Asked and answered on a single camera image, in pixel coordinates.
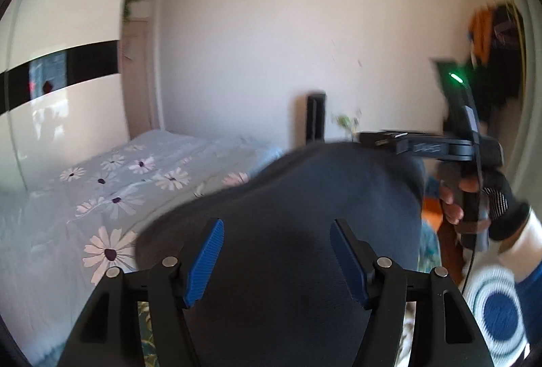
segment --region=white sleeve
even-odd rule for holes
[[[525,280],[542,261],[542,224],[532,209],[521,236],[513,247],[499,255],[499,261],[514,273],[516,283]]]

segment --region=bed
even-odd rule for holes
[[[0,315],[28,360],[38,365],[58,351],[109,266],[136,269],[134,241],[149,223],[246,182],[280,156],[246,139],[154,130],[37,191],[0,195]]]

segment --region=white flower print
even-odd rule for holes
[[[119,218],[120,210],[123,210],[128,216],[133,216],[136,211],[134,206],[141,206],[145,201],[137,194],[137,188],[128,187],[118,193],[115,197],[105,201],[106,210],[110,212],[109,218],[116,220]]]
[[[153,179],[156,180],[156,185],[163,190],[180,190],[183,186],[188,185],[190,182],[190,176],[186,171],[178,168],[177,170],[170,171],[164,176],[154,175]]]
[[[68,182],[71,182],[73,179],[79,179],[86,172],[87,171],[81,167],[74,167],[74,168],[70,167],[67,170],[64,170],[62,173],[60,173],[60,180],[67,180]]]
[[[104,160],[100,165],[103,170],[113,171],[124,164],[124,156],[121,154],[112,154],[108,160]]]
[[[124,150],[126,150],[126,151],[139,151],[139,150],[143,150],[145,148],[146,147],[144,145],[132,144],[132,145],[127,145],[126,147],[124,147]]]
[[[99,171],[92,175],[88,182],[98,190],[103,190],[107,184],[119,182],[119,179],[113,171]]]
[[[97,199],[90,199],[88,202],[83,202],[81,205],[77,205],[76,210],[80,214],[76,214],[75,217],[84,216],[86,213],[88,213],[90,210],[93,210],[94,208],[96,208],[102,202],[104,202],[104,198],[100,196]]]
[[[111,236],[108,237],[105,226],[100,226],[98,229],[99,237],[92,236],[90,238],[91,244],[85,245],[85,252],[94,255],[84,257],[83,266],[90,268],[98,263],[100,264],[90,280],[94,286],[100,282],[111,266],[118,266],[125,273],[136,269],[136,261],[133,258],[135,248],[128,245],[137,238],[137,234],[129,231],[122,236],[122,233],[122,229],[114,229]]]
[[[148,173],[153,170],[155,167],[154,158],[148,157],[147,159],[135,160],[132,165],[129,165],[128,168],[134,173],[142,175],[143,173]]]
[[[246,173],[229,173],[229,175],[227,175],[222,180],[222,183],[229,187],[245,184],[247,182],[248,182],[248,175]]]
[[[196,191],[194,191],[194,196],[196,197],[203,197],[203,189],[205,188],[205,182],[202,182],[200,185],[196,187]]]

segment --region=door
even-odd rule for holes
[[[154,87],[147,63],[145,21],[124,23],[121,40],[124,107],[130,138],[153,129]]]

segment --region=black glove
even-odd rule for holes
[[[516,199],[505,176],[497,170],[484,173],[482,191],[489,198],[489,237],[496,241],[508,239],[527,220],[530,205]]]

